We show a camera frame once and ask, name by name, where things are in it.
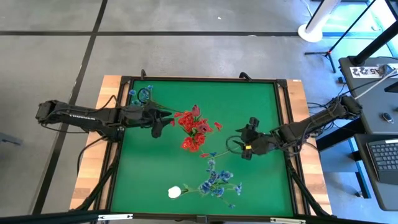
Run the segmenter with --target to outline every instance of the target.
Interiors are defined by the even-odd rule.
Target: sticker
[[[388,64],[392,68],[398,68],[397,63]],[[351,74],[354,78],[381,78],[379,67],[350,67]]]

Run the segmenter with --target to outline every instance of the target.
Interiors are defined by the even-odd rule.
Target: white stand
[[[298,28],[298,35],[308,42],[322,40],[322,28],[341,0],[323,0],[308,24]]]

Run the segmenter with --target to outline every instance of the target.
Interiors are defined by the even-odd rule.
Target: white cable
[[[312,17],[312,12],[311,12],[311,9],[310,9],[310,6],[308,5],[308,3],[305,0],[301,0],[301,2],[306,5],[308,13],[310,13],[310,16]]]
[[[369,92],[371,89],[373,89],[374,87],[376,87],[378,84],[380,84],[381,82],[383,82],[385,79],[389,78],[392,75],[395,75],[395,72],[397,71],[397,69],[395,68],[392,72],[390,72],[390,74],[386,75],[384,78],[380,79],[377,83],[375,83],[373,86],[370,86],[367,90],[365,90],[363,93],[359,94],[359,96],[357,96],[355,98],[355,100],[359,99],[359,97],[365,95],[365,93]]]

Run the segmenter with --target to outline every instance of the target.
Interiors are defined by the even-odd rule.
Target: tripod
[[[335,67],[335,64],[333,63],[333,60],[331,58],[331,51],[333,49],[335,49],[335,47],[338,45],[338,43],[340,43],[341,40],[343,40],[345,35],[347,35],[347,33],[351,30],[351,28],[353,28],[353,26],[360,20],[360,18],[366,13],[366,11],[368,11],[368,9],[373,5],[373,3],[375,1],[376,0],[373,0],[366,7],[366,9],[361,13],[361,15],[359,15],[358,18],[356,18],[354,23],[351,24],[351,26],[346,30],[346,32],[337,40],[337,42],[327,52],[305,52],[304,55],[323,55],[324,57],[326,57],[330,61],[330,65],[331,65],[331,68],[333,69],[333,73],[336,73],[336,67]]]

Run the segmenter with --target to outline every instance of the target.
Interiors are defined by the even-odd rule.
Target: wooden plank
[[[293,112],[293,120],[301,121],[309,117],[307,99],[305,98],[301,80],[287,80],[287,88],[289,91],[290,106]],[[308,139],[308,142],[316,146],[314,138]],[[305,185],[322,208],[329,214],[332,214],[318,151],[312,146],[304,144],[300,157]]]
[[[121,81],[121,76],[116,75],[105,75],[103,84],[101,86],[101,90],[99,93],[98,101],[96,104],[96,108],[102,107],[111,95],[117,95],[119,91],[119,85]],[[307,108],[307,101],[305,99],[304,89],[302,82],[300,80],[287,80],[288,90],[289,90],[289,98],[290,104],[293,112],[294,121],[301,121],[309,116],[309,111]],[[124,89],[124,94],[122,102],[125,102],[125,97],[127,97],[128,89]],[[284,93],[279,88],[280,98],[281,98],[281,106],[282,106],[282,115],[284,118],[284,122],[287,123],[287,111],[286,105],[284,101]],[[112,101],[107,107],[114,107],[114,101]],[[96,133],[90,133],[87,144],[97,139],[99,136]],[[309,139],[309,142],[315,145],[314,139]],[[115,146],[113,145],[111,151],[111,160],[114,156]],[[81,169],[76,180],[76,186],[73,193],[72,201],[70,204],[70,208],[75,208],[79,206],[85,197],[87,197],[90,192],[95,187],[96,183],[99,181],[99,173],[101,170],[102,162],[104,159],[106,144],[103,142],[99,142],[94,145],[90,150],[84,154]],[[322,167],[319,160],[318,151],[316,151],[311,146],[305,144],[303,146],[303,150],[300,153],[304,179],[306,186],[309,191],[313,194],[317,202],[322,206],[322,208],[331,214],[331,207],[329,203],[329,198],[326,190],[325,180],[323,178]],[[104,186],[102,200],[100,201],[100,208],[104,208],[106,197],[108,196],[109,183]],[[297,206],[299,213],[303,213],[303,202],[302,196],[299,191],[299,188],[295,184],[295,194],[297,198]]]
[[[120,75],[105,75],[95,108],[105,105],[112,95],[117,96],[121,81]],[[115,101],[111,100],[107,108],[113,108]],[[89,133],[86,145],[100,138],[97,133]],[[106,141],[99,141],[83,154],[75,189],[70,202],[70,209],[76,208],[94,189],[100,179],[101,167],[105,156]]]

